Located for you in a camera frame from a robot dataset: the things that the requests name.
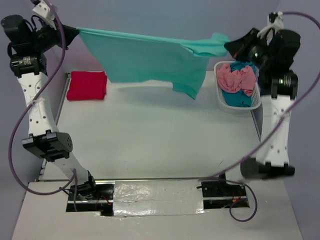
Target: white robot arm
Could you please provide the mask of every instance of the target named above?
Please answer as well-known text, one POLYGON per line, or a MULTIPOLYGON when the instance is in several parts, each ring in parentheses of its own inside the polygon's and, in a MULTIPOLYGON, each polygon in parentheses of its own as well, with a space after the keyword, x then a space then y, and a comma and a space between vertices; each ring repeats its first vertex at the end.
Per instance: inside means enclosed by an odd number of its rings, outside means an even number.
MULTIPOLYGON (((50 7, 43 0, 32 2, 36 4, 33 12, 41 19, 40 30, 36 31, 36 26, 30 29, 27 21, 20 15, 10 15, 1 21, 5 34, 11 40, 8 45, 10 68, 21 85, 26 105, 32 104, 28 112, 29 137, 22 140, 22 145, 35 156, 56 165, 69 179, 76 169, 77 192, 82 197, 91 199, 96 191, 95 180, 72 153, 73 143, 70 135, 59 132, 52 114, 48 91, 45 89, 39 98, 32 102, 48 80, 44 52, 55 45, 62 45, 58 25, 50 7)), ((68 46, 79 31, 66 25, 62 27, 68 46)), ((71 184, 71 190, 74 187, 75 181, 71 184)))
POLYGON ((293 176, 295 168, 289 164, 287 151, 290 114, 284 114, 297 96, 298 77, 290 70, 290 66, 300 47, 300 35, 284 29, 282 12, 273 12, 268 16, 267 26, 261 31, 253 28, 244 37, 228 42, 224 47, 236 60, 252 62, 259 68, 258 84, 263 108, 261 141, 273 131, 281 117, 285 117, 282 125, 256 156, 241 163, 243 178, 293 176))

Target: red cloth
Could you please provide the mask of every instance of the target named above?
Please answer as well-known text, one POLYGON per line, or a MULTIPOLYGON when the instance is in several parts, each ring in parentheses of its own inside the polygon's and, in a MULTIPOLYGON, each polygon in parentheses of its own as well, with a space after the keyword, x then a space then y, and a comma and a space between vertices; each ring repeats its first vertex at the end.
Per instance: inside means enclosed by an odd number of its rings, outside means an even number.
POLYGON ((72 71, 66 99, 69 101, 103 100, 107 94, 107 76, 104 71, 72 71))

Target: blue cloth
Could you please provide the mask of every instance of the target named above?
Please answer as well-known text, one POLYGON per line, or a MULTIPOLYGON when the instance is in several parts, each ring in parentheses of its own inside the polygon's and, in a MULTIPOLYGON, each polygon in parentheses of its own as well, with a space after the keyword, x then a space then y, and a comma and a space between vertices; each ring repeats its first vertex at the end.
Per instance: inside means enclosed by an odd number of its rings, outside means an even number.
POLYGON ((222 90, 226 104, 232 107, 249 108, 252 106, 251 96, 247 96, 242 90, 236 93, 229 93, 222 90))
POLYGON ((246 66, 250 66, 254 72, 254 74, 256 74, 256 66, 252 63, 252 62, 241 62, 241 61, 234 61, 233 63, 230 63, 230 69, 231 72, 235 71, 235 70, 241 70, 243 68, 245 68, 246 66))
POLYGON ((111 82, 171 82, 173 90, 195 99, 206 76, 209 57, 227 54, 224 34, 210 39, 180 40, 78 28, 88 50, 111 82))

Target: white table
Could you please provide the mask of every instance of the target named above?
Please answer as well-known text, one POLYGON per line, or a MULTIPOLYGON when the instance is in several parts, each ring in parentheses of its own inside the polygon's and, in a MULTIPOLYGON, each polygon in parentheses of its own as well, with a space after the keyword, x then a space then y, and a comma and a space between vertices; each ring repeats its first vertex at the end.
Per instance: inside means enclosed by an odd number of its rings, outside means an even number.
MULTIPOLYGON (((62 182, 34 182, 33 190, 56 190, 62 182)), ((66 212, 67 195, 27 193, 12 240, 302 240, 283 181, 252 182, 258 198, 253 220, 234 221, 228 209, 203 214, 104 217, 97 212, 66 212)), ((246 218, 251 208, 235 208, 246 218)))
MULTIPOLYGON (((65 100, 58 123, 61 132, 71 135, 79 162, 96 179, 204 177, 234 163, 259 143, 250 112, 231 115, 217 108, 212 71, 207 72, 195 101, 163 82, 108 83, 107 88, 103 102, 65 100)), ((42 179, 47 182, 33 182, 30 188, 53 191, 66 177, 48 163, 42 179)), ((50 196, 27 192, 12 239, 302 240, 283 181, 254 181, 250 186, 259 207, 247 223, 234 221, 228 209, 143 217, 66 212, 63 192, 50 196)), ((253 206, 250 194, 248 200, 253 206)), ((233 209, 242 219, 252 211, 233 209)))
MULTIPOLYGON (((58 127, 95 179, 199 178, 223 170, 259 144, 250 111, 218 108, 208 71, 196 100, 160 81, 108 81, 104 101, 65 99, 58 127)), ((43 180, 65 180, 48 163, 43 180)))

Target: white laundry basket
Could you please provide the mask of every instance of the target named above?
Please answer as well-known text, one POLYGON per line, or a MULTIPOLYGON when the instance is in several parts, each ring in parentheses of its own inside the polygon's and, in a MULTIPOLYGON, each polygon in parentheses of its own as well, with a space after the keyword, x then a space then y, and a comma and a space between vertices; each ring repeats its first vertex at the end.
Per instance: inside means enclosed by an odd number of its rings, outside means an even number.
POLYGON ((216 82, 216 96, 218 98, 218 105, 219 108, 226 112, 226 113, 231 113, 231 114, 235 114, 235 113, 245 113, 247 111, 251 111, 253 109, 257 109, 260 104, 261 104, 261 97, 260 97, 260 91, 259 91, 259 86, 257 83, 255 83, 255 87, 253 89, 252 95, 251 95, 251 101, 252 101, 252 105, 251 107, 237 107, 237 106, 229 106, 226 101, 225 98, 222 94, 222 89, 219 87, 218 85, 218 81, 217 81, 217 70, 220 69, 222 67, 223 64, 231 64, 234 61, 220 61, 217 64, 214 65, 214 76, 215 76, 215 82, 216 82))

